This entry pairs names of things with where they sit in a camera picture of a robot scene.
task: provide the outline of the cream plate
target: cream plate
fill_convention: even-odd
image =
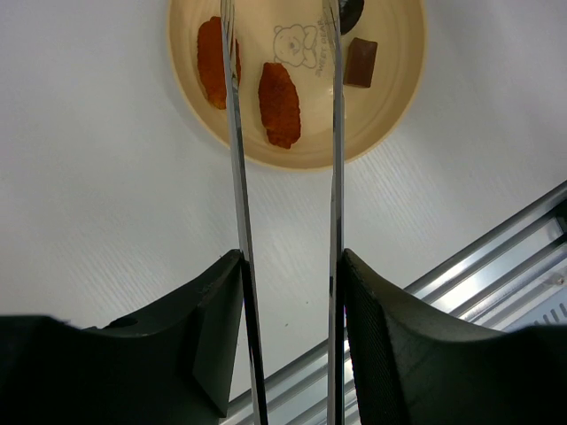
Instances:
[[[236,13],[246,157],[293,170],[331,166],[333,64],[322,26],[322,1],[237,0]],[[220,16],[219,0],[171,0],[167,35],[173,68],[189,105],[228,145],[226,111],[208,103],[197,70],[198,29],[214,15]],[[378,53],[372,87],[345,87],[347,160],[377,146],[411,103],[426,48],[422,1],[366,0],[358,24],[342,37],[345,56],[354,37],[378,42]],[[301,138],[290,150],[270,145],[261,124],[258,85],[264,62],[283,63],[297,87]]]

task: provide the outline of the metal chopstick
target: metal chopstick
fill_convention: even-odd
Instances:
[[[329,373],[327,423],[345,423],[345,292],[339,274],[344,250],[345,99],[338,0],[323,0],[328,40],[335,61],[333,79],[333,179],[330,197]]]
[[[232,157],[232,179],[237,207],[238,241],[243,255],[242,284],[245,301],[246,331],[248,335],[248,354],[252,381],[252,401],[254,423],[268,425],[266,387],[260,340],[260,320],[256,297],[256,276],[252,255],[252,233],[248,208],[248,187],[246,185],[245,151],[240,122],[240,103],[238,100],[238,77],[236,58],[236,39],[234,36],[235,0],[221,0],[222,55],[225,84],[227,88],[227,114],[230,132],[230,155]]]

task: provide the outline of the fried food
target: fried food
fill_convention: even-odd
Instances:
[[[264,64],[258,97],[269,142],[290,149],[301,137],[301,118],[298,92],[282,64]]]
[[[221,17],[213,16],[198,29],[197,68],[206,97],[218,109],[227,109],[227,89],[222,63]],[[240,83],[240,51],[237,42],[237,75]]]

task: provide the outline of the wood grain texture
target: wood grain texture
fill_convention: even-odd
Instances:
[[[402,287],[567,179],[567,3],[426,5],[420,93],[346,168],[346,246]],[[237,247],[229,152],[177,90],[166,8],[0,4],[0,313],[105,325]],[[248,172],[269,375],[327,334],[330,173]]]

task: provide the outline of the dark round object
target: dark round object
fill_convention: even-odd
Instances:
[[[340,34],[345,35],[361,18],[364,0],[340,0]]]

